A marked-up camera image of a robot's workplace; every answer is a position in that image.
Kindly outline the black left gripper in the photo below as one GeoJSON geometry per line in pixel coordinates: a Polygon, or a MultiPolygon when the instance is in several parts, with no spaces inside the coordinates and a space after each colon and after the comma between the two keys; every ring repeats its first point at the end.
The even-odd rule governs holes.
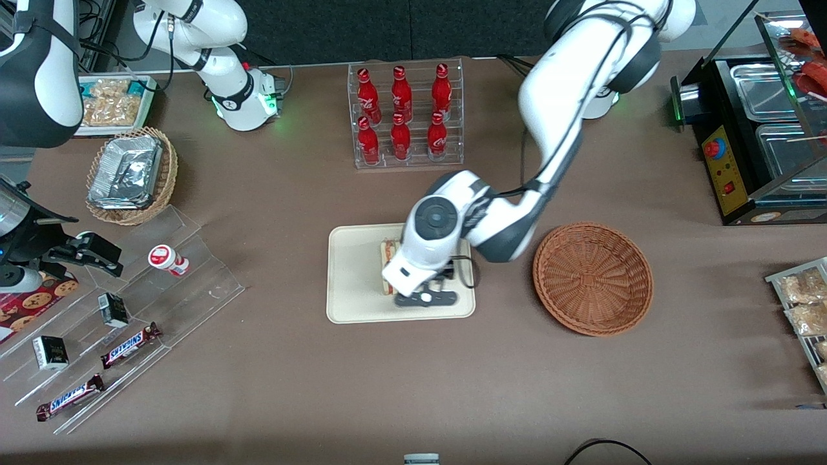
{"type": "Polygon", "coordinates": [[[422,283],[421,291],[447,291],[446,286],[455,279],[458,257],[451,257],[445,267],[422,283]]]}

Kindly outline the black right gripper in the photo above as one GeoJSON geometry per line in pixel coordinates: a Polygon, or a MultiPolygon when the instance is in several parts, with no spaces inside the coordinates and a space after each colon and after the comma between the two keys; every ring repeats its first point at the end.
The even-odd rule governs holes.
{"type": "Polygon", "coordinates": [[[79,220],[56,214],[36,203],[26,193],[29,187],[27,182],[11,183],[2,177],[2,265],[26,267],[41,259],[42,262],[97,267],[110,276],[121,276],[120,247],[97,233],[80,233],[76,236],[76,246],[66,245],[72,239],[62,224],[79,220]]]}

